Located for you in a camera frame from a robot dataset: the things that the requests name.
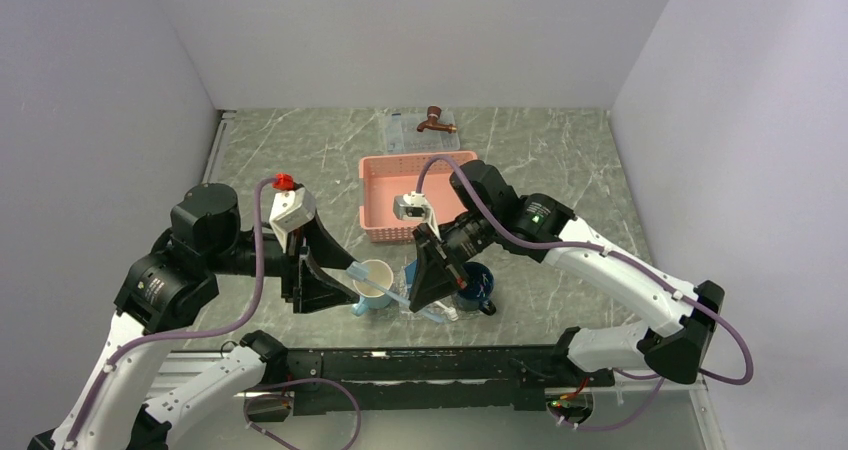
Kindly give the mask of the blue toothpaste tube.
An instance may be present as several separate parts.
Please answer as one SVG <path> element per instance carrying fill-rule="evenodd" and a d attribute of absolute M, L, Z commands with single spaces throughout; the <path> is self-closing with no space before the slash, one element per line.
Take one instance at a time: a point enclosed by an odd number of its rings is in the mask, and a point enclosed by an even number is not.
<path fill-rule="evenodd" d="M 406 296 L 407 296 L 408 299 L 411 298 L 412 287 L 413 287 L 413 284 L 414 284 L 414 281 L 415 281 L 417 269 L 418 269 L 418 260 L 414 260 L 404 267 L 405 290 L 406 290 Z"/>

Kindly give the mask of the clear textured acrylic tray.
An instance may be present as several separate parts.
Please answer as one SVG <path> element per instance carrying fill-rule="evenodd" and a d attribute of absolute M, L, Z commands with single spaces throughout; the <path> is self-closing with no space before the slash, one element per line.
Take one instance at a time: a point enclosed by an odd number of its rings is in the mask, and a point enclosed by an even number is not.
<path fill-rule="evenodd" d="M 459 310 L 455 306 L 455 304 L 453 303 L 453 300 L 452 300 L 452 296 L 454 294 L 452 294 L 450 296 L 450 300 L 451 300 L 450 303 L 444 303 L 443 301 L 437 301 L 436 303 L 429 305 L 427 307 L 427 310 L 432 311 L 433 313 L 443 317 L 444 319 L 446 319 L 449 322 L 458 321 L 461 314 L 471 314 L 471 313 L 475 313 L 475 312 L 481 313 L 479 311 L 465 312 L 465 311 Z"/>

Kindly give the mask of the grey blue toothbrush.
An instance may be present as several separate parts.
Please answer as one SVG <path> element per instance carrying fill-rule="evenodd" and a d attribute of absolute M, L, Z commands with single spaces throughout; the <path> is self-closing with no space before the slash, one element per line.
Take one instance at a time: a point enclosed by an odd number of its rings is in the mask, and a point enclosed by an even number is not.
<path fill-rule="evenodd" d="M 370 276 L 370 270 L 367 266 L 362 262 L 354 262 L 346 269 L 347 275 L 354 281 L 367 285 L 370 288 L 373 288 L 376 291 L 379 291 L 383 295 L 388 296 L 390 299 L 399 303 L 400 306 L 405 306 L 407 308 L 410 307 L 410 300 L 406 297 L 402 297 L 396 292 L 392 291 L 389 287 L 381 285 L 375 281 L 372 281 Z M 439 324 L 444 324 L 445 319 L 430 310 L 419 310 L 416 312 L 417 315 L 424 316 L 429 320 L 432 320 Z"/>

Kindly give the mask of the dark blue mug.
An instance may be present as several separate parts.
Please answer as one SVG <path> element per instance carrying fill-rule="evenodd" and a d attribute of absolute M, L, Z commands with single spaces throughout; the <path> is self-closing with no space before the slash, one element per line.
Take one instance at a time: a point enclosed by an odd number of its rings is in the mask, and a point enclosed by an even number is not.
<path fill-rule="evenodd" d="M 468 285 L 452 296 L 453 303 L 461 311 L 479 311 L 486 316 L 493 316 L 497 312 L 491 299 L 495 287 L 493 273 L 478 262 L 466 262 L 463 268 L 469 277 Z"/>

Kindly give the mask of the light blue white mug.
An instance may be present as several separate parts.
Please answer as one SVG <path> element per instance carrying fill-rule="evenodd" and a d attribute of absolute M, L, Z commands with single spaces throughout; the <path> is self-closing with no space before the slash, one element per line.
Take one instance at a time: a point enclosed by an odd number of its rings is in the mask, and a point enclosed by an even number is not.
<path fill-rule="evenodd" d="M 369 310 L 381 310 L 391 304 L 392 297 L 386 291 L 394 284 L 391 267 L 382 260 L 371 259 L 354 262 L 347 271 L 359 300 L 351 308 L 357 317 Z"/>

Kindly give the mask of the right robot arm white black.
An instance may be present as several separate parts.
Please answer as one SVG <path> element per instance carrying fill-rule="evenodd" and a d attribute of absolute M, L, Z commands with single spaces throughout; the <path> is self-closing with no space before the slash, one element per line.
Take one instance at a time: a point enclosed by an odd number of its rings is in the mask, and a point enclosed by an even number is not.
<path fill-rule="evenodd" d="M 513 255 L 570 272 L 637 315 L 634 324 L 604 329 L 570 327 L 551 356 L 557 381 L 574 385 L 590 373 L 651 370 L 679 384 L 704 374 L 702 363 L 715 332 L 724 291 L 651 267 L 595 231 L 572 209 L 548 195 L 518 195 L 496 167 L 479 159 L 453 167 L 449 182 L 465 210 L 433 229 L 413 231 L 417 269 L 409 308 L 419 312 L 468 290 L 465 264 L 497 244 Z"/>

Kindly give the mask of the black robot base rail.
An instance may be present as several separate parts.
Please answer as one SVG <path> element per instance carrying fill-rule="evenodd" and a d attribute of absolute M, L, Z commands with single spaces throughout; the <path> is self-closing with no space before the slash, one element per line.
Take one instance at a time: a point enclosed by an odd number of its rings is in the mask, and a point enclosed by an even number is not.
<path fill-rule="evenodd" d="M 609 370 L 584 374 L 552 359 L 550 345 L 296 349 L 250 388 L 284 382 L 296 416 L 348 410 L 508 407 L 542 411 L 559 390 L 610 387 Z"/>

